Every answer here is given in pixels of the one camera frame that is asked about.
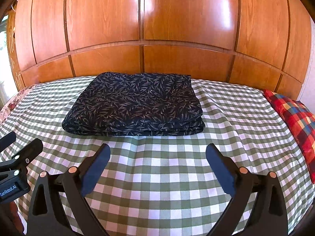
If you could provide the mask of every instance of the copper screw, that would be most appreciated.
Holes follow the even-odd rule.
[[[76,171],[77,171],[77,167],[71,167],[71,168],[69,168],[69,173],[75,173]]]
[[[40,177],[45,177],[47,175],[47,172],[46,171],[42,171],[40,172],[39,176]]]
[[[240,167],[240,168],[239,168],[239,171],[240,171],[242,174],[247,174],[248,169],[245,168],[245,167]]]
[[[271,171],[271,172],[269,173],[269,176],[271,176],[272,178],[276,178],[276,177],[277,177],[277,174],[276,174],[275,172]]]

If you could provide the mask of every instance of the checkered bed sheet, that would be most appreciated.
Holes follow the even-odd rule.
[[[16,143],[1,160],[38,137],[43,152],[29,165],[31,191],[19,198],[27,219],[36,179],[43,170],[62,173],[78,166],[102,143],[111,159],[94,192],[86,200],[110,235],[203,235],[226,208],[226,195],[209,166],[205,150],[214,143],[237,166],[253,173],[278,174],[284,193],[289,232],[314,198],[304,157],[288,127],[261,91],[246,86],[192,80],[203,109],[206,128],[192,136],[77,136],[61,123],[94,77],[78,77],[40,84],[20,101],[0,125],[0,136],[14,131]],[[81,232],[61,196],[75,231]],[[254,204],[252,194],[237,226],[242,230]]]

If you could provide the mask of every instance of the wooden headboard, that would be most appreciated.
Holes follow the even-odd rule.
[[[24,86],[160,72],[297,98],[311,49],[300,0],[19,0],[12,17]]]

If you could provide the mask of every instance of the folded cloth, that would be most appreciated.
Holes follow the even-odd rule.
[[[183,136],[203,131],[188,75],[102,73],[62,122],[77,135]]]

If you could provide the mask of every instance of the black clamp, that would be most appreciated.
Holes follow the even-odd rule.
[[[207,236],[231,236],[244,213],[251,193],[256,200],[243,231],[236,236],[287,236],[288,218],[284,196],[277,174],[265,175],[238,168],[231,158],[223,156],[214,144],[206,149],[206,158],[223,191],[231,200]]]
[[[103,144],[94,156],[87,157],[79,167],[71,167],[58,175],[41,172],[31,198],[26,235],[81,235],[71,229],[63,209],[59,192],[64,192],[84,236],[109,236],[84,197],[93,191],[110,159],[110,154],[109,146]],[[257,192],[257,196],[245,228],[234,235],[288,235],[286,206],[276,173],[269,172],[264,176],[253,174],[245,167],[238,168],[232,159],[224,157],[214,144],[207,146],[206,158],[224,192],[232,197],[208,236],[231,236],[250,194],[254,192]],[[0,220],[0,226],[4,231],[10,232],[10,235],[21,235],[10,222]]]
[[[0,152],[16,141],[12,131],[0,139]],[[43,151],[43,143],[36,138],[11,160],[0,162],[0,203],[9,203],[30,191],[27,182],[27,166]]]
[[[84,197],[93,191],[110,155],[109,146],[103,144],[94,156],[85,158],[79,167],[71,167],[58,175],[41,172],[31,198],[26,235],[81,235],[71,229],[60,200],[59,192],[63,192],[85,236],[109,236]]]

